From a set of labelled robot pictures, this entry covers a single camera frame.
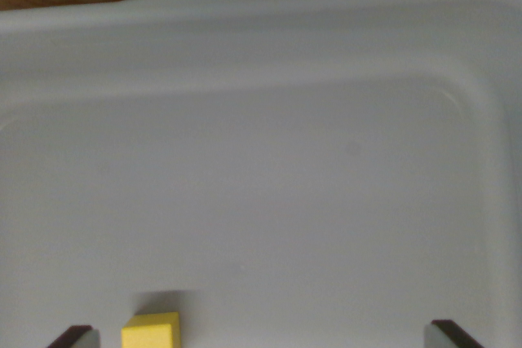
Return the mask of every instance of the dark brown strip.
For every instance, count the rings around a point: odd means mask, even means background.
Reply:
[[[85,333],[92,330],[90,325],[73,325],[60,337],[54,340],[47,348],[71,348],[76,341],[80,339]]]
[[[451,319],[435,319],[431,324],[440,329],[457,348],[484,348]]]

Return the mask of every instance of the yellow cube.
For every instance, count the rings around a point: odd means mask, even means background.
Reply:
[[[136,315],[122,329],[122,348],[180,348],[178,313]]]

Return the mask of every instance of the white plastic tub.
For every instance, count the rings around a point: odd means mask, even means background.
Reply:
[[[522,0],[0,14],[0,346],[522,346]]]

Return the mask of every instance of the yellow foam block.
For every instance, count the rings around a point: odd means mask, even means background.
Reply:
[[[180,348],[178,313],[132,317],[122,329],[122,348]]]

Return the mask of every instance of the yellow block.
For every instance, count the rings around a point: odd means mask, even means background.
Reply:
[[[122,329],[122,348],[180,348],[178,313],[132,317]]]

